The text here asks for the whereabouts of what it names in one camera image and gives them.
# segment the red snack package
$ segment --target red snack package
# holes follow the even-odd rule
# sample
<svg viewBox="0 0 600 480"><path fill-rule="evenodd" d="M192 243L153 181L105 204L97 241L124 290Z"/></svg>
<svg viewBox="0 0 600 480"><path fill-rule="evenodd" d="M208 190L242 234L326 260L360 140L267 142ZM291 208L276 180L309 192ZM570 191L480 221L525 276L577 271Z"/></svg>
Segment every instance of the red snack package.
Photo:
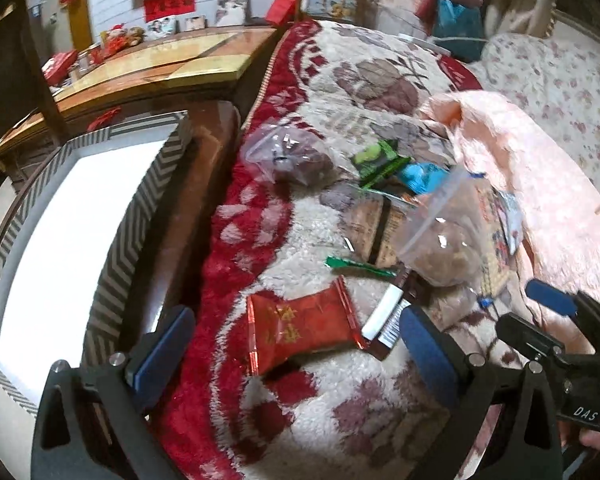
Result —
<svg viewBox="0 0 600 480"><path fill-rule="evenodd" d="M295 354L365 343L342 276L330 287L291 301L247 298L251 375L264 375Z"/></svg>

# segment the wooden desk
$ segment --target wooden desk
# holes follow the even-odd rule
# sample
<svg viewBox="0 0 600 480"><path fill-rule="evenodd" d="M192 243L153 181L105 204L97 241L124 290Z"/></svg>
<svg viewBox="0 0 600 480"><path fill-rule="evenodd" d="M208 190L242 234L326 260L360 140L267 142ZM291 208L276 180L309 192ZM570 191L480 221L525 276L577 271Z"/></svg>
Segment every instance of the wooden desk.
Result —
<svg viewBox="0 0 600 480"><path fill-rule="evenodd" d="M110 58L55 99L71 136L84 132L85 118L92 120L113 106L168 94L229 100L244 115L277 38L277 31L269 27L214 27L149 41ZM0 140L0 160L14 182L30 176L22 169L27 160L18 161L23 150L38 163L50 151L47 135L42 115L35 114Z"/></svg>

